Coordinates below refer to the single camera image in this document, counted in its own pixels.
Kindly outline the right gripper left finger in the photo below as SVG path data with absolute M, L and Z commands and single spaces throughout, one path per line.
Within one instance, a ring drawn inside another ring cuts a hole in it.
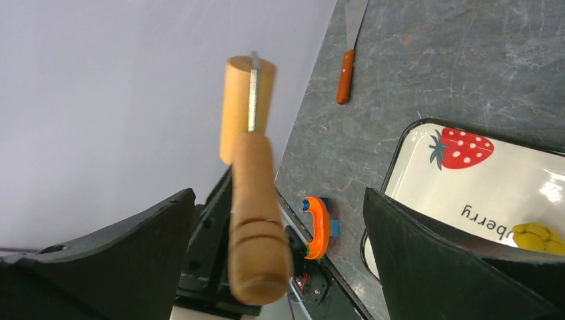
M 195 211 L 184 189 L 88 235 L 1 258 L 2 319 L 168 319 Z

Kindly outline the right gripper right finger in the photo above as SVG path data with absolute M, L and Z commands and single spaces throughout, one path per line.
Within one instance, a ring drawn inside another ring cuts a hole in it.
M 392 319 L 563 319 L 564 258 L 495 243 L 368 188 L 363 205 Z

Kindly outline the wooden dough roller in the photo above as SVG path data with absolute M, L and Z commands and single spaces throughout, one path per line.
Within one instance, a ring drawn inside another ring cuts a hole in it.
M 228 278 L 234 297 L 247 305 L 278 301 L 293 273 L 265 135 L 276 76 L 277 67 L 255 51 L 229 58 L 225 67 L 220 157 L 233 180 Z

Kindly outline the yellow dough piece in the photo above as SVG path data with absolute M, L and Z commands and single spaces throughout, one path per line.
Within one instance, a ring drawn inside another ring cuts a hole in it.
M 564 242 L 555 230 L 536 222 L 515 225 L 513 241 L 518 248 L 553 255 L 564 255 Z

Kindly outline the white strawberry tray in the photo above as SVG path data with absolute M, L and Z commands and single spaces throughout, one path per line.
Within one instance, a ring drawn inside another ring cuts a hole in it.
M 564 153 L 437 119 L 401 134 L 380 194 L 422 222 L 447 225 L 512 257 L 563 261 L 564 251 L 524 251 L 513 229 L 539 223 L 564 236 Z

